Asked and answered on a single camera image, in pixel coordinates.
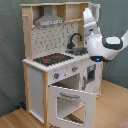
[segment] floor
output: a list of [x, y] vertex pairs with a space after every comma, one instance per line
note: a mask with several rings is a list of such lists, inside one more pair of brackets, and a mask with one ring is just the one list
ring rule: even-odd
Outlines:
[[[128, 118], [127, 98], [128, 89], [103, 80], [102, 96], [96, 102], [94, 128], [116, 128]], [[32, 115], [19, 109], [1, 117], [0, 128], [44, 128], [44, 126]]]

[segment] wooden frame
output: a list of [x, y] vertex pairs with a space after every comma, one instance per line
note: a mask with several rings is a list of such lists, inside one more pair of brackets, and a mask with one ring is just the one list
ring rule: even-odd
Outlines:
[[[52, 5], [54, 14], [57, 14], [57, 16], [63, 18], [65, 23], [79, 21], [79, 33], [81, 33], [84, 37], [83, 11], [89, 6], [89, 3], [90, 2], [21, 4], [26, 59], [33, 61], [31, 30], [35, 27], [34, 20], [42, 15], [40, 10], [43, 8], [43, 6]], [[84, 47], [84, 41], [85, 39], [83, 39], [83, 41], [79, 41], [78, 46]]]
[[[84, 20], [83, 11], [90, 2], [69, 2], [69, 3], [45, 3], [45, 4], [22, 4], [22, 17], [23, 17], [23, 30], [24, 30], [24, 44], [26, 59], [33, 61], [32, 39], [31, 30], [35, 27], [33, 21], [41, 16], [39, 10], [42, 6], [53, 5], [57, 9], [57, 16], [63, 18], [65, 23], [79, 21], [79, 33], [84, 37]], [[85, 46], [85, 39], [80, 41], [78, 46]], [[26, 109], [30, 111], [30, 90], [29, 90], [29, 73], [28, 65], [23, 63], [24, 66], [24, 79], [25, 79], [25, 94], [26, 94]], [[43, 102], [44, 102], [44, 127], [49, 128], [49, 85], [48, 85], [48, 72], [42, 72], [43, 79]]]
[[26, 95], [26, 110], [30, 111], [30, 90], [29, 90], [29, 73], [28, 73], [28, 65], [23, 63], [24, 67], [24, 81], [25, 81], [25, 95]]
[[48, 72], [43, 72], [44, 127], [49, 128], [49, 87]]

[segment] white cabinet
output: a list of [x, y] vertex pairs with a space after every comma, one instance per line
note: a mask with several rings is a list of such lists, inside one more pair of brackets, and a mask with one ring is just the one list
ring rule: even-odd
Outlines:
[[[49, 87], [50, 124], [60, 128], [94, 128], [95, 103], [96, 95], [93, 93], [51, 85]], [[84, 108], [83, 115], [77, 118], [72, 113], [81, 107]]]

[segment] burner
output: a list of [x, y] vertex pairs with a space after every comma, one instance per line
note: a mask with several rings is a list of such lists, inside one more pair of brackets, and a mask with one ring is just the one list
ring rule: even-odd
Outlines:
[[34, 59], [34, 62], [37, 62], [39, 64], [42, 64], [42, 65], [45, 65], [48, 67], [50, 65], [54, 65], [56, 63], [61, 63], [61, 62], [67, 61], [69, 59], [73, 59], [73, 57], [63, 55], [60, 53], [54, 53], [54, 54], [47, 55], [44, 57], [36, 58], [36, 59]]

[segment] knob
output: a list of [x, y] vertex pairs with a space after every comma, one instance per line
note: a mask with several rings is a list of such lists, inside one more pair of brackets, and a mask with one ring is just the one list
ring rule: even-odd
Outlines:
[[77, 67], [73, 67], [72, 71], [75, 72], [78, 68]]
[[54, 74], [54, 78], [55, 78], [55, 79], [58, 79], [58, 78], [59, 78], [59, 74], [58, 74], [58, 73], [55, 73], [55, 74]]

